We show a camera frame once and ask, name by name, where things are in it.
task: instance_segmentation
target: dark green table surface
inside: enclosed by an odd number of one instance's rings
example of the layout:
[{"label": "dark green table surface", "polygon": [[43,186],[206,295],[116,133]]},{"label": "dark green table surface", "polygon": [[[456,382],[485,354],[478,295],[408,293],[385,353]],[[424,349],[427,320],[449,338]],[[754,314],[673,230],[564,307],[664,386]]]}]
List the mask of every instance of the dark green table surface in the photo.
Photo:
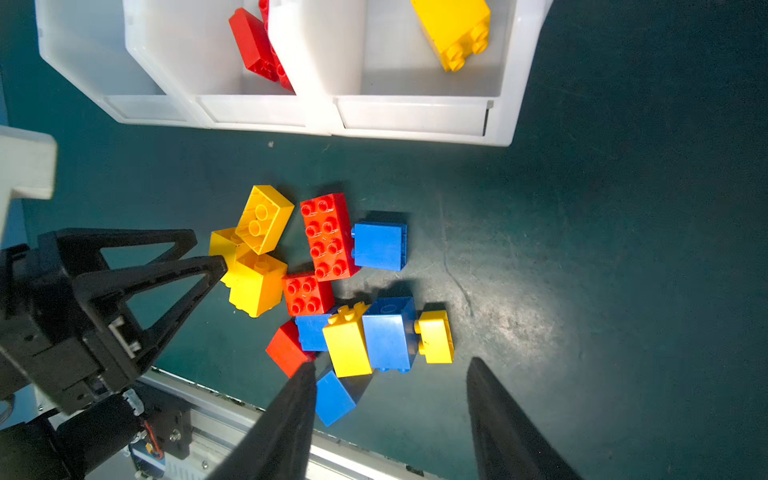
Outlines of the dark green table surface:
[{"label": "dark green table surface", "polygon": [[[457,350],[376,375],[321,430],[474,478],[464,381],[480,356],[585,478],[765,478],[766,9],[685,3],[556,1],[515,140],[495,148],[118,124],[40,59],[32,2],[2,0],[9,122],[59,144],[29,235],[193,228],[205,254],[251,185],[342,191],[353,219],[406,214],[411,257],[336,296],[444,303]],[[297,214],[275,254],[310,260]],[[219,285],[157,364],[265,406],[285,377],[264,348],[287,319],[251,319]]]}]

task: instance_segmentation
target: white plastic bin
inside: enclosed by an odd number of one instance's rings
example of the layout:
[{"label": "white plastic bin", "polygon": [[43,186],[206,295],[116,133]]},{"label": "white plastic bin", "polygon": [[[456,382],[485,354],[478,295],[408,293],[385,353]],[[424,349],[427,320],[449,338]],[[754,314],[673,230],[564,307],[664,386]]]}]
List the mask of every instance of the white plastic bin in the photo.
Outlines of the white plastic bin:
[{"label": "white plastic bin", "polygon": [[328,134],[307,127],[301,100],[248,71],[229,18],[261,17],[257,0],[124,0],[125,44],[202,127]]},{"label": "white plastic bin", "polygon": [[188,125],[128,54],[122,0],[35,0],[40,56],[115,120]]},{"label": "white plastic bin", "polygon": [[455,73],[409,0],[271,0],[270,40],[331,134],[506,146],[551,0],[487,2],[488,49]]}]

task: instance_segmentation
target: robotic claw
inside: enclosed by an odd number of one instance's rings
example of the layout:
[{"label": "robotic claw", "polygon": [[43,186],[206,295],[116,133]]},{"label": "robotic claw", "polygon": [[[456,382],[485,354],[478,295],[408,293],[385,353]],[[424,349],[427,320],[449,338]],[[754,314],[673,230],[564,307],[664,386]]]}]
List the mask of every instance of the robotic claw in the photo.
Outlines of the robotic claw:
[{"label": "robotic claw", "polygon": [[[111,270],[101,255],[156,243],[173,246],[143,266]],[[69,229],[41,235],[37,249],[0,250],[0,399],[34,382],[58,405],[0,431],[0,480],[80,480],[142,435],[155,455],[189,455],[188,444],[174,441],[176,429],[191,437],[188,406],[136,380],[227,271],[223,257],[181,260],[196,243],[191,230]],[[201,274],[148,329],[126,304]],[[305,478],[316,395],[306,363],[209,478]],[[481,480],[579,478],[478,358],[467,400]],[[48,421],[81,409],[56,430]]]}]

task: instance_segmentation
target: yellow block in bin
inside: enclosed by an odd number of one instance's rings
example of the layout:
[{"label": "yellow block in bin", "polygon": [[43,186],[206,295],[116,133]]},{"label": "yellow block in bin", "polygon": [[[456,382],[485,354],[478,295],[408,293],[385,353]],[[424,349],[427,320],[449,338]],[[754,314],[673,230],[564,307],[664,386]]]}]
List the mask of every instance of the yellow block in bin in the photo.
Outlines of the yellow block in bin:
[{"label": "yellow block in bin", "polygon": [[422,336],[419,353],[427,363],[453,363],[453,339],[448,324],[448,312],[423,312],[413,324],[416,333]]},{"label": "yellow block in bin", "polygon": [[366,334],[362,329],[362,315],[368,307],[370,305],[363,302],[356,303],[351,309],[342,305],[339,312],[328,319],[328,325],[323,327],[333,369],[339,378],[373,373],[368,360]]},{"label": "yellow block in bin", "polygon": [[470,54],[488,47],[491,9],[483,0],[411,0],[424,36],[445,71],[457,71]]},{"label": "yellow block in bin", "polygon": [[221,255],[227,262],[227,272],[221,277],[221,281],[226,286],[232,286],[232,269],[235,259],[241,257],[250,248],[243,242],[243,239],[237,236],[234,228],[226,230],[217,230],[210,234],[210,247],[208,255]]},{"label": "yellow block in bin", "polygon": [[288,224],[293,204],[270,185],[256,185],[250,191],[235,233],[258,253],[275,250]]},{"label": "yellow block in bin", "polygon": [[256,318],[280,304],[282,278],[288,266],[269,255],[248,250],[235,260],[231,273],[230,303]]}]

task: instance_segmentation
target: pile of toy blocks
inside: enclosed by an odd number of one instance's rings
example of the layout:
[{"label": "pile of toy blocks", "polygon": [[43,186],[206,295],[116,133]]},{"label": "pile of toy blocks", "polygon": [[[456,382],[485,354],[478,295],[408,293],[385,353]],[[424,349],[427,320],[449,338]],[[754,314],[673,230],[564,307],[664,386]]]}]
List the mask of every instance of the pile of toy blocks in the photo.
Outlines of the pile of toy blocks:
[{"label": "pile of toy blocks", "polygon": [[293,205],[269,186],[256,186],[237,227],[211,235],[210,254],[224,255],[222,281],[230,302],[259,316],[282,299],[294,319],[282,325],[266,352],[289,377],[318,353],[332,365],[319,374],[316,411],[325,425],[351,412],[373,370],[410,371],[416,353],[427,363],[452,363],[453,341],[444,310],[416,319],[412,296],[379,298],[371,305],[336,305],[331,282],[361,267],[400,271],[406,264],[408,228],[400,223],[359,222],[352,227],[343,194],[301,203],[314,271],[286,274],[274,250]]},{"label": "pile of toy blocks", "polygon": [[245,68],[268,80],[278,81],[286,90],[293,91],[280,59],[267,35],[269,29],[270,2],[259,0],[263,22],[245,8],[238,8],[230,18],[230,28],[235,37]]}]

